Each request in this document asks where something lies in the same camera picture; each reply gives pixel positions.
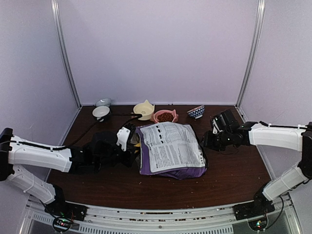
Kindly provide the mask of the purple pet food bag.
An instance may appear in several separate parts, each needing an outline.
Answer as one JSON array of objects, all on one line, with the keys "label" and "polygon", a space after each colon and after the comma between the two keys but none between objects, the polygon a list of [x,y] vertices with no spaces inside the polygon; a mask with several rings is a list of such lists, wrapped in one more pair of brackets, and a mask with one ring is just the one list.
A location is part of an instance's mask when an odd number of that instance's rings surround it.
[{"label": "purple pet food bag", "polygon": [[141,175],[183,180],[206,173],[208,160],[192,125],[161,122],[137,127],[136,134]]}]

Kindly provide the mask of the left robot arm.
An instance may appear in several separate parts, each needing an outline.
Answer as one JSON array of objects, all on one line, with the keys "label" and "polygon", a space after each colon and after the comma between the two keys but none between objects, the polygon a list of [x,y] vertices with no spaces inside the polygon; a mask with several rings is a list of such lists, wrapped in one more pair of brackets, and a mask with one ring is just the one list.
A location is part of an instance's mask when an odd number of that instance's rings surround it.
[{"label": "left robot arm", "polygon": [[130,167],[134,161],[134,146],[130,143],[134,129],[122,127],[114,134],[95,133],[82,147],[51,146],[24,140],[5,128],[0,134],[0,179],[9,180],[51,208],[59,216],[70,212],[62,189],[48,184],[23,168],[32,165],[63,173],[98,173],[101,168],[122,163]]}]

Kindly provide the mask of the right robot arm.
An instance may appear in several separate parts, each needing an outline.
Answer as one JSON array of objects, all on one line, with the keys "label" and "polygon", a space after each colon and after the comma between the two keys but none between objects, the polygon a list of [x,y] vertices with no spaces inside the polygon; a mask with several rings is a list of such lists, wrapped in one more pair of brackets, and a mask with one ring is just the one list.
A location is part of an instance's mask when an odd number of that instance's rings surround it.
[{"label": "right robot arm", "polygon": [[301,160],[297,164],[268,182],[255,194],[255,201],[250,204],[252,214],[262,214],[268,208],[269,201],[312,179],[311,125],[280,126],[262,121],[239,124],[231,110],[214,116],[210,124],[212,129],[204,134],[202,144],[217,152],[225,151],[227,146],[264,145],[301,153]]}]

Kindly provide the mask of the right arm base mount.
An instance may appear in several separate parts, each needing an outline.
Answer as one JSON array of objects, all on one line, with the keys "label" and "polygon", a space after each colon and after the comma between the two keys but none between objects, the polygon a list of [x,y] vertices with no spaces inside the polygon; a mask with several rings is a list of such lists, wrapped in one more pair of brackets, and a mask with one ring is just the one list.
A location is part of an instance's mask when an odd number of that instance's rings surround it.
[{"label": "right arm base mount", "polygon": [[261,186],[254,194],[253,201],[233,206],[236,220],[249,219],[275,211],[273,202],[263,195],[263,189],[265,186],[266,184]]}]

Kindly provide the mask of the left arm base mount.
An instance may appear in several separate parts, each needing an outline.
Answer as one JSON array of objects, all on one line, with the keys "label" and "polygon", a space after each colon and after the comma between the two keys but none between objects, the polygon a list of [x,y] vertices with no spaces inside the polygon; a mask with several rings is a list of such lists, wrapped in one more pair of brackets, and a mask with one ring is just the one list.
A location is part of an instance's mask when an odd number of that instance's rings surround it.
[{"label": "left arm base mount", "polygon": [[55,200],[49,204],[45,204],[45,211],[54,216],[84,221],[87,213],[87,207],[67,202],[62,188],[57,185],[53,185],[53,188],[55,192]]}]

